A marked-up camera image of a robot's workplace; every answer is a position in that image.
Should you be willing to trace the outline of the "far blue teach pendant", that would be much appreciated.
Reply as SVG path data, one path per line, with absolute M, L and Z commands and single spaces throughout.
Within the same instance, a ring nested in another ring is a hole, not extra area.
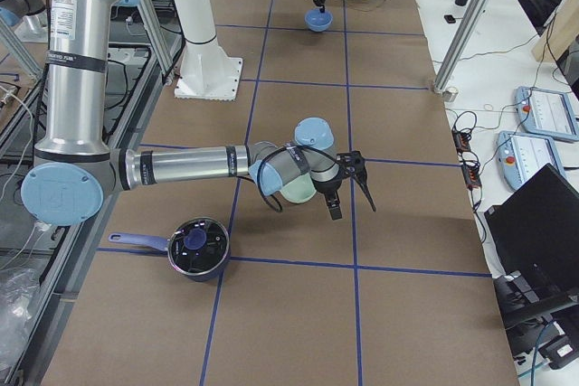
M 566 93 L 520 86 L 514 103 L 526 132 L 565 142 L 578 141 L 578 123 Z

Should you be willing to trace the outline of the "near blue teach pendant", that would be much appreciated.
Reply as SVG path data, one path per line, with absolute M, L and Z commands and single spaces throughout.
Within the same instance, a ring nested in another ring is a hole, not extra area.
M 497 139 L 497 159 L 508 186 L 520 188 L 543 166 L 551 165 L 565 176 L 555 140 L 551 137 L 514 131 L 500 131 Z

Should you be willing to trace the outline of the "blue bowl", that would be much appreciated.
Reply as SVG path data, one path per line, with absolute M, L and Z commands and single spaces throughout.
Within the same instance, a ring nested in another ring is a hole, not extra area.
M 322 33 L 333 23 L 333 14 L 323 8 L 313 8 L 304 14 L 304 22 L 310 31 Z

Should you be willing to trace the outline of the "green bowl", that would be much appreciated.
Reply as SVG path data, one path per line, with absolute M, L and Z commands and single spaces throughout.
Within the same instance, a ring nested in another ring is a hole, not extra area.
M 286 201 L 300 204 L 311 200 L 316 194 L 316 189 L 310 176 L 304 174 L 284 185 L 280 193 Z

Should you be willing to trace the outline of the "black laptop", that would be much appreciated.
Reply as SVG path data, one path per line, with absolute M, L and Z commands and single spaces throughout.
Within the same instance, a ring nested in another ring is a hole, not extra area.
M 578 304 L 578 192 L 551 164 L 485 219 L 505 273 L 538 295 L 503 315 L 507 329 Z

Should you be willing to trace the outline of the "small black square device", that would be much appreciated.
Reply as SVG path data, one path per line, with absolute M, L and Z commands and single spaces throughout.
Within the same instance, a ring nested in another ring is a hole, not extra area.
M 456 19 L 453 15 L 446 14 L 443 16 L 443 18 L 447 24 L 455 24 L 456 23 Z

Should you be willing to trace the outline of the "aluminium frame post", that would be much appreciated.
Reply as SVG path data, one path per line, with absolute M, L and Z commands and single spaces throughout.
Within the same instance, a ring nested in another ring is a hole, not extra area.
M 453 37 L 450 47 L 432 84 L 432 89 L 435 93 L 441 94 L 442 96 L 442 93 L 449 87 L 448 82 L 451 75 L 472 33 L 474 32 L 475 26 L 484 11 L 487 2 L 488 0 L 469 0 L 467 2 L 467 9 L 463 13 L 458 30 Z

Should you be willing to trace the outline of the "crumpled clear plastic bag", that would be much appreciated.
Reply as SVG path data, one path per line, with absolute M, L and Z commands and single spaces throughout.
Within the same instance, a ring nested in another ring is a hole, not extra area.
M 36 269 L 1 271 L 1 370 L 17 362 L 28 342 L 39 291 Z

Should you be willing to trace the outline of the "dark blue saucepan with lid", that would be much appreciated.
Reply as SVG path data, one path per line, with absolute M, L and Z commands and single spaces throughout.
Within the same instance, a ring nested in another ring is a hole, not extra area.
M 173 269 L 195 282 L 218 278 L 231 257 L 228 230 L 219 221 L 209 217 L 198 217 L 182 223 L 168 239 L 112 232 L 108 241 L 165 252 Z

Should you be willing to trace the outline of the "blue teach pendant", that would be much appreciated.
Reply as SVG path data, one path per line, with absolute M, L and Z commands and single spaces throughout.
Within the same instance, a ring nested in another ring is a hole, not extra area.
M 526 132 L 565 142 L 578 141 L 578 123 L 566 93 L 520 86 L 514 103 Z
M 508 186 L 520 188 L 543 166 L 551 165 L 565 176 L 555 140 L 551 137 L 514 131 L 500 131 L 497 139 L 497 159 Z

